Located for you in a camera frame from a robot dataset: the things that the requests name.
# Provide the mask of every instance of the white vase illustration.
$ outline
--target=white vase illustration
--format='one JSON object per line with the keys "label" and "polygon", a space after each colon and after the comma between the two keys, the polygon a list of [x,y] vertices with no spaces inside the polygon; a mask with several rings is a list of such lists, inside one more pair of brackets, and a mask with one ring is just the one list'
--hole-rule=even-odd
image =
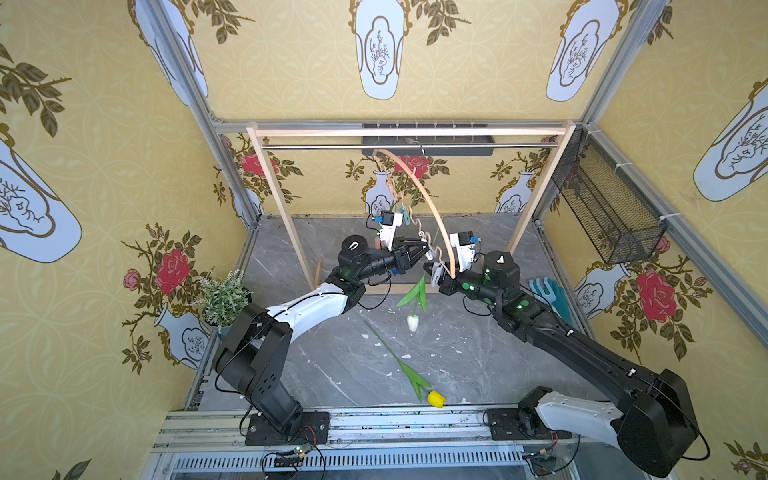
{"label": "white vase illustration", "polygon": [[395,206],[392,192],[386,186],[386,172],[373,172],[376,183],[366,192],[366,213],[378,217],[383,211]]}
{"label": "white vase illustration", "polygon": [[595,318],[616,300],[616,284],[630,276],[623,263],[608,267],[604,263],[595,266],[581,279],[574,290],[576,304],[587,320]]}
{"label": "white vase illustration", "polygon": [[392,98],[400,76],[406,13],[397,0],[361,0],[354,22],[362,89],[378,100]]}
{"label": "white vase illustration", "polygon": [[[264,210],[261,207],[261,199],[259,198],[258,195],[256,195],[256,192],[254,192],[253,190],[249,190],[249,189],[246,189],[245,191],[248,193],[248,198],[249,198],[251,204],[253,205],[253,208],[256,209],[256,212],[259,215],[263,215],[264,214]],[[235,211],[237,212],[237,216],[240,217],[240,219],[242,220],[244,218],[244,216],[243,216],[243,205],[240,203],[240,200],[237,197],[235,197]]]}
{"label": "white vase illustration", "polygon": [[201,327],[200,320],[194,313],[187,312],[176,318],[165,304],[162,314],[155,320],[155,326],[161,326],[168,331],[170,354],[190,367],[197,369],[208,347],[209,333]]}
{"label": "white vase illustration", "polygon": [[512,185],[498,199],[497,214],[516,214],[522,212],[531,199],[531,189],[528,182],[537,172],[520,172],[518,182]]}
{"label": "white vase illustration", "polygon": [[720,132],[694,171],[707,200],[720,201],[768,170],[768,79],[757,82],[744,108]]}
{"label": "white vase illustration", "polygon": [[71,252],[78,219],[13,149],[0,144],[0,247],[42,263]]}
{"label": "white vase illustration", "polygon": [[547,83],[547,97],[566,101],[576,95],[587,79],[614,28],[627,11],[626,0],[576,0],[561,27]]}
{"label": "white vase illustration", "polygon": [[[173,87],[179,100],[185,105],[190,105],[192,102],[178,80],[181,77],[181,72],[176,71],[169,62],[168,59],[171,57],[171,53],[164,44],[157,40],[158,35],[152,28],[150,21],[150,6],[148,2],[149,0],[135,0],[134,9],[131,10],[134,14],[134,21],[137,23],[137,26],[144,37],[144,41],[147,42],[149,49],[152,50],[152,55],[154,55],[157,64],[160,65],[160,69],[163,71],[165,79],[168,80],[170,86]],[[197,57],[197,50],[194,47],[192,35],[190,35],[190,32],[187,29],[187,23],[184,21],[184,17],[181,12],[179,12],[179,9],[169,2],[169,0],[159,0],[159,2],[173,26],[174,33],[181,46],[181,52],[194,74],[197,87],[200,89],[203,96],[207,97],[208,86],[205,82],[203,67],[200,65],[200,59]]]}

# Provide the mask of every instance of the white flower plant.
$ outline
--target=white flower plant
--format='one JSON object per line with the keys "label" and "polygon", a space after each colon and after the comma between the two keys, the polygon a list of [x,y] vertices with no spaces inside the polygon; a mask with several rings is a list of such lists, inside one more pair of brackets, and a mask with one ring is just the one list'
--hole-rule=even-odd
{"label": "white flower plant", "polygon": [[427,311],[427,296],[426,296],[426,281],[425,276],[422,275],[422,279],[411,288],[408,295],[404,296],[397,306],[406,305],[411,300],[415,300],[413,303],[413,312],[408,315],[406,321],[408,322],[408,329],[415,332],[419,328],[419,316],[416,315],[416,307],[421,306],[422,310]]}
{"label": "white flower plant", "polygon": [[243,272],[234,270],[224,280],[201,277],[203,298],[196,302],[203,305],[203,318],[218,328],[234,323],[240,311],[250,303],[250,292],[243,286]]}

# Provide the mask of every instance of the metal hanging rod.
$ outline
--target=metal hanging rod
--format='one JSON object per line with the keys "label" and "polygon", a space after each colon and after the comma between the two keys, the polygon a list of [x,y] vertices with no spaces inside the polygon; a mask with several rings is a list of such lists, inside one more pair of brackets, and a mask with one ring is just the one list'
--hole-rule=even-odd
{"label": "metal hanging rod", "polygon": [[362,150],[368,148],[428,150],[430,148],[556,148],[558,144],[366,144],[366,145],[264,145],[264,150]]}

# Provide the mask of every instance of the gray marble floor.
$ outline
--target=gray marble floor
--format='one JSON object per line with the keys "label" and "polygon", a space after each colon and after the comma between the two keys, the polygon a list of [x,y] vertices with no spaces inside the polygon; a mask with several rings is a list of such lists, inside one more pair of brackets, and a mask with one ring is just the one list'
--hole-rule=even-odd
{"label": "gray marble floor", "polygon": [[[482,250],[503,250],[515,228],[516,216],[491,215],[446,217],[449,231],[472,230],[482,239]],[[434,219],[424,220],[425,228],[437,231]],[[361,218],[298,219],[296,228],[303,239],[312,268],[323,258],[327,275],[337,264],[342,240],[352,233],[368,238]],[[416,237],[413,227],[399,229],[398,235]],[[521,279],[551,276],[535,233],[527,230],[515,253]],[[396,282],[421,278],[420,268],[396,276]],[[280,219],[265,219],[245,274],[245,285],[254,301],[263,306],[296,298],[307,291],[306,281],[293,246]],[[411,333],[406,317],[411,306],[397,308],[401,296],[390,296],[373,311],[356,307],[328,319],[302,335],[290,347],[283,382],[305,406],[408,405],[418,400],[407,377],[379,341],[368,330],[368,320],[403,361],[430,382],[447,403],[517,402],[536,386],[586,399],[603,399],[594,387],[549,354],[522,343],[502,330],[491,317],[467,313],[460,295],[427,296],[428,312],[419,314],[419,329]],[[364,304],[373,306],[381,296],[366,295]],[[468,302],[470,309],[485,312],[482,304]],[[244,409],[247,404],[234,394],[208,389],[201,410]]]}

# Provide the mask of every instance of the cable tie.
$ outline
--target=cable tie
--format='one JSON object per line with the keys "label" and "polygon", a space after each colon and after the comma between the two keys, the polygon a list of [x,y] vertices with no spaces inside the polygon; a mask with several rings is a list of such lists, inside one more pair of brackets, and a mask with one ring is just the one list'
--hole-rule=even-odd
{"label": "cable tie", "polygon": [[616,164],[616,167],[614,167],[614,173],[616,173],[619,169],[619,167],[623,167],[624,165],[632,165],[632,162],[627,162],[626,164]]}
{"label": "cable tie", "polygon": [[661,221],[662,221],[662,220],[664,220],[665,218],[668,218],[668,217],[677,217],[678,215],[681,215],[681,213],[680,213],[680,212],[676,212],[676,213],[674,213],[674,214],[659,215],[659,222],[661,222]]}

